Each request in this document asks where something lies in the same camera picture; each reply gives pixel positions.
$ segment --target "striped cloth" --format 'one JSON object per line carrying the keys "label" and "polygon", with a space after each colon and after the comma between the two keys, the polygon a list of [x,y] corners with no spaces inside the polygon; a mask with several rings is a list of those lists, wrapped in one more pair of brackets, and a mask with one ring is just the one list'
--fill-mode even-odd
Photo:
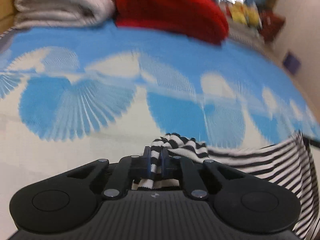
{"label": "striped cloth", "polygon": [[15,30],[15,28],[9,28],[8,30],[6,30],[3,33],[1,33],[0,34],[0,39],[2,39],[4,36],[6,36],[8,33],[10,33],[13,30]]}
{"label": "striped cloth", "polygon": [[230,167],[266,179],[292,191],[300,200],[301,213],[293,232],[304,239],[319,212],[316,170],[310,148],[301,132],[287,140],[262,149],[221,149],[197,143],[194,138],[166,134],[151,146],[151,176],[135,181],[132,189],[159,189],[179,186],[174,179],[161,180],[160,152],[165,147],[171,156],[188,157],[195,163],[212,159]]}

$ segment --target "folded towel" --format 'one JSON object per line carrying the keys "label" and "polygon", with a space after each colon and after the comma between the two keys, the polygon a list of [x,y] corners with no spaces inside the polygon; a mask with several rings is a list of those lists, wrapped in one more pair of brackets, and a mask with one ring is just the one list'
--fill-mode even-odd
{"label": "folded towel", "polygon": [[228,22],[211,0],[116,0],[117,26],[146,27],[183,33],[220,44]]}
{"label": "folded towel", "polygon": [[15,27],[97,25],[115,11],[112,0],[15,0]]}

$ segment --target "cloud pattern fabric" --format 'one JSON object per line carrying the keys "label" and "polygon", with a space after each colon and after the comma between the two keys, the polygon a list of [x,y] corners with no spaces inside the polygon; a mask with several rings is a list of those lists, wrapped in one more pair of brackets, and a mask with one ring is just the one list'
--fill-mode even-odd
{"label": "cloud pattern fabric", "polygon": [[225,148],[250,138],[278,143],[297,129],[320,138],[282,70],[232,41],[216,47],[110,22],[93,29],[34,28],[15,36],[0,55],[0,71],[1,100],[26,82],[19,116],[41,140],[81,139],[116,125],[136,103],[138,87],[163,133]]}

